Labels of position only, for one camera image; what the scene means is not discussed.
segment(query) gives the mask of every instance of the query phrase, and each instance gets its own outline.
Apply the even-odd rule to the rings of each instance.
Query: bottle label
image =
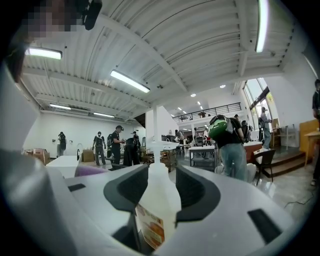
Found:
[[[144,240],[154,249],[165,241],[164,221],[146,210],[140,204],[136,206]]]

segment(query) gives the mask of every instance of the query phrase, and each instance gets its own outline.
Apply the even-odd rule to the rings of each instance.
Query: green backpack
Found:
[[[231,120],[222,114],[216,115],[210,121],[209,136],[213,140],[217,140],[224,132],[232,134],[234,132]]]

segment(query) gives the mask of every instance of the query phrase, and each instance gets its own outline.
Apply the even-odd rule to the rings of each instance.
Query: plastic bottle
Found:
[[[154,163],[149,167],[148,186],[135,211],[144,240],[156,249],[175,232],[176,213],[181,210],[181,198],[175,184],[169,179],[168,168],[160,163],[160,151],[165,145],[174,145],[175,148],[177,144],[166,141],[151,144]]]

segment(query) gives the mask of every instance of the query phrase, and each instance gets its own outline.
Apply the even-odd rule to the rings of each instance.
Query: railing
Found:
[[[206,118],[206,117],[214,117],[216,115],[224,115],[224,114],[227,114],[230,112],[236,112],[236,111],[241,111],[240,102],[224,105],[224,106],[218,106],[214,108],[203,109],[203,110],[188,113],[188,114],[182,114],[182,115],[173,117],[173,120],[175,120],[177,123],[181,123],[181,122],[186,122],[191,120],[199,120],[201,118]]]

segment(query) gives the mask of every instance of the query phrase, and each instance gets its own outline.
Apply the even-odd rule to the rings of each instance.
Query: staircase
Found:
[[[271,163],[273,177],[284,175],[303,167],[305,165],[305,160],[306,153],[301,151],[273,159]],[[262,173],[268,178],[271,178],[270,168],[264,169]]]
[[[134,118],[143,128],[146,128],[146,114],[143,113]]]

